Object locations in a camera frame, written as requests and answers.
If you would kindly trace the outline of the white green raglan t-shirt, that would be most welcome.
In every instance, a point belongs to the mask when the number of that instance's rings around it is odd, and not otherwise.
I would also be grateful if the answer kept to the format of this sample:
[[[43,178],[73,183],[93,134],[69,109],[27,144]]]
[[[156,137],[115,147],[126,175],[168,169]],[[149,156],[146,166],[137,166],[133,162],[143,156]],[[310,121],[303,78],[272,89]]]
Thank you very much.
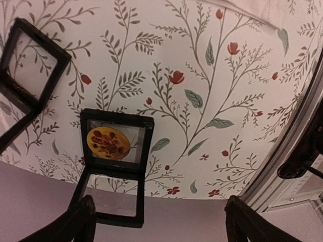
[[[245,14],[280,29],[286,15],[287,3],[279,0],[209,0],[206,1]]]

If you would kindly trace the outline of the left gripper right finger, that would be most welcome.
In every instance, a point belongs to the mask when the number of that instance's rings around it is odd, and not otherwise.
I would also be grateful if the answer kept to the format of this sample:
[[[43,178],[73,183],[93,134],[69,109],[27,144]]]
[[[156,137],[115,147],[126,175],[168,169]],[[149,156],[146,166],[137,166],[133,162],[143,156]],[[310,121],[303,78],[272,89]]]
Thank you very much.
[[[228,242],[288,241],[299,239],[269,223],[237,196],[230,196],[225,206]]]

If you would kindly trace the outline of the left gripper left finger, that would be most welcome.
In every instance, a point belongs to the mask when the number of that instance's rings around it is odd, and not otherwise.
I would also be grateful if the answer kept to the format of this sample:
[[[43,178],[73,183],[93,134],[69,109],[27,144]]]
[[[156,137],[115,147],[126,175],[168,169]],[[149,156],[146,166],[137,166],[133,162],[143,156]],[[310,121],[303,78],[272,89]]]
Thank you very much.
[[[86,195],[52,223],[21,241],[94,241],[95,229],[95,203]]]

